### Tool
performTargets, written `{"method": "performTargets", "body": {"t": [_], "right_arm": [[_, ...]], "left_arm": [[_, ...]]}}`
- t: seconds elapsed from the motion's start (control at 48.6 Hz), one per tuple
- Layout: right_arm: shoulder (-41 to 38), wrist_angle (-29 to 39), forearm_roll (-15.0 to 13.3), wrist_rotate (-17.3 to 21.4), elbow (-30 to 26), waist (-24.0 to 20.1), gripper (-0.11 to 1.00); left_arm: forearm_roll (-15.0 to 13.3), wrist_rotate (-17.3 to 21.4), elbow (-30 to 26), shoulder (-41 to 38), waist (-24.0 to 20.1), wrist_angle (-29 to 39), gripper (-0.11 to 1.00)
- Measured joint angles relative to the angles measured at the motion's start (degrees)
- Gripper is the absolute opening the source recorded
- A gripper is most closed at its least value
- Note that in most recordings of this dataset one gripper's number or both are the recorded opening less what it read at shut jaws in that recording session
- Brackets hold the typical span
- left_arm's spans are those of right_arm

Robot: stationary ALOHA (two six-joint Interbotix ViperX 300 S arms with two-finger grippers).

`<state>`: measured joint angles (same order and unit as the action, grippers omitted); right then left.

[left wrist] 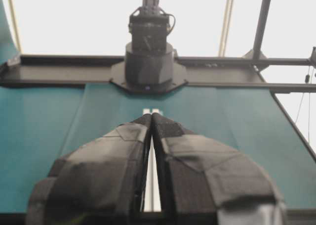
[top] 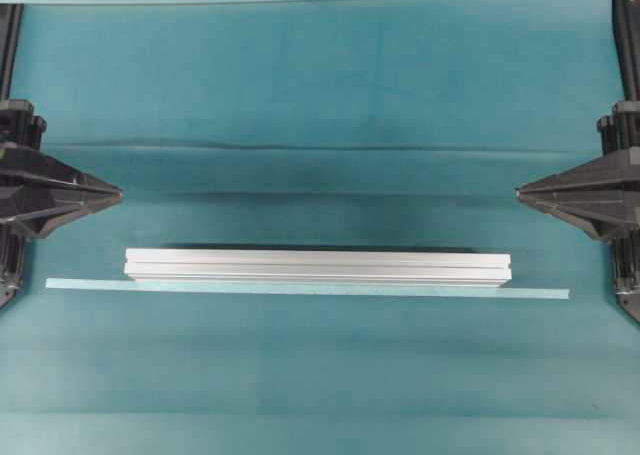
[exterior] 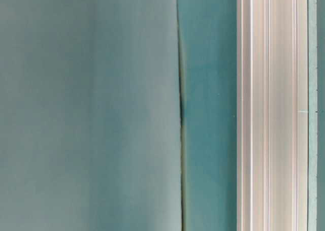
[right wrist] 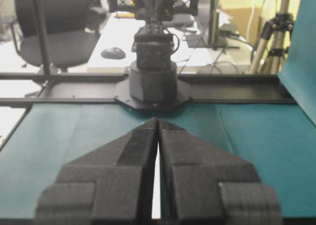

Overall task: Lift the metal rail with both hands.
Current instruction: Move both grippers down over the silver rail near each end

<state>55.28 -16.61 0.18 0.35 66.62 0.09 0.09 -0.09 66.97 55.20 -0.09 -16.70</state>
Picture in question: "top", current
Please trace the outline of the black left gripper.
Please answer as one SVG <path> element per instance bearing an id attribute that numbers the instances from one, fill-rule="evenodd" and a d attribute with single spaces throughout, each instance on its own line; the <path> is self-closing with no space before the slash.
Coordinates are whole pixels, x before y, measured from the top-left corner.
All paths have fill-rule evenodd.
<path id="1" fill-rule="evenodd" d="M 46 128 L 29 101 L 1 102 L 1 143 L 5 143 L 1 175 L 31 185 L 87 192 L 1 193 L 2 305 L 11 302 L 22 285 L 26 238 L 44 239 L 63 225 L 122 201 L 118 187 L 38 151 Z"/>

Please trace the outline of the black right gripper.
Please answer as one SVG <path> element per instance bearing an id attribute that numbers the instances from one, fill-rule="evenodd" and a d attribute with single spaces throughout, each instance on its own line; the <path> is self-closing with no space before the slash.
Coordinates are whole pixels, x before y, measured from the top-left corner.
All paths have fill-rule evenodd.
<path id="1" fill-rule="evenodd" d="M 517 199 L 608 243 L 616 301 L 639 319 L 639 194 L 596 190 L 639 181 L 639 102 L 620 101 L 597 122 L 604 156 L 516 189 Z"/>

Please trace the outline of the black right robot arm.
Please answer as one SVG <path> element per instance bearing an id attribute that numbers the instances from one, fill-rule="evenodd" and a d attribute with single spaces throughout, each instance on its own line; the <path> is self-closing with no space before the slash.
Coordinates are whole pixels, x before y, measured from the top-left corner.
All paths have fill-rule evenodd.
<path id="1" fill-rule="evenodd" d="M 601 117 L 603 155 L 523 185 L 518 201 L 609 247 L 616 302 L 639 320 L 639 0 L 612 0 L 624 99 Z"/>

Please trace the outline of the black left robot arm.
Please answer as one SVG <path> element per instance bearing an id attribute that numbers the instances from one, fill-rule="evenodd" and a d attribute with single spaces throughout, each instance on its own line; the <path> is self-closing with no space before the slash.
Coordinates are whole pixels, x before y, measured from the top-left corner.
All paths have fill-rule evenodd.
<path id="1" fill-rule="evenodd" d="M 110 208 L 122 191 L 41 151 L 46 121 L 10 89 L 24 6 L 1 6 L 1 305 L 24 280 L 28 244 Z"/>

